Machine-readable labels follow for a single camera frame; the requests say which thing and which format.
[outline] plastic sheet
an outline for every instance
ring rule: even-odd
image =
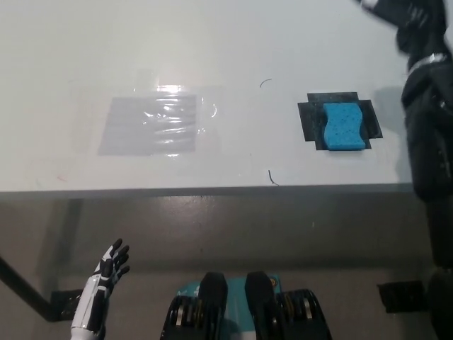
[[[203,120],[217,115],[216,105],[207,102],[202,91],[179,85],[114,98],[98,153],[149,156],[194,152],[197,136],[206,132]]]

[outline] sponge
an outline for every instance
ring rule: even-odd
[[[324,104],[327,125],[324,141],[331,151],[363,150],[365,142],[360,137],[363,114],[356,103]]]

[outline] white table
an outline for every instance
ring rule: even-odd
[[[3,197],[411,187],[406,59],[352,0],[6,0],[0,35]],[[195,147],[102,154],[112,99],[157,89],[195,96]],[[297,103],[332,91],[373,100],[372,149],[305,142]]]

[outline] gray floor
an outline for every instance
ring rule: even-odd
[[[109,243],[131,246],[108,340],[157,339],[178,287],[208,270],[278,273],[311,288],[333,338],[434,339],[426,314],[388,315],[377,284],[429,277],[423,207],[409,194],[0,203],[0,254],[46,295],[84,286]],[[69,339],[0,284],[2,340]]]

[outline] table leg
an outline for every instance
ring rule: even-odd
[[[82,293],[82,290],[55,291],[48,302],[1,257],[0,281],[47,322],[72,320]]]

